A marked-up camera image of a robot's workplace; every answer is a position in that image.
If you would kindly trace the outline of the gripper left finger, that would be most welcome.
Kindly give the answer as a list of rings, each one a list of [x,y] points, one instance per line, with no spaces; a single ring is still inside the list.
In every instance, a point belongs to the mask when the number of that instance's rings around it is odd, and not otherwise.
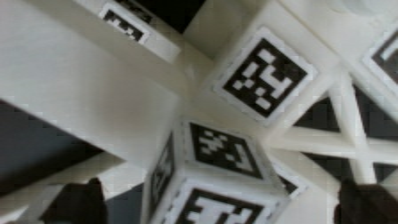
[[[87,183],[49,185],[14,224],[108,224],[99,179],[92,178]]]

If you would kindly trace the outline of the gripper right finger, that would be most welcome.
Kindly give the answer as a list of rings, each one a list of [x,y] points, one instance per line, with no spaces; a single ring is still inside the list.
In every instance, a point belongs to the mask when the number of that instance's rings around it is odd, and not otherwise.
[[[334,224],[398,224],[398,199],[378,184],[341,182]]]

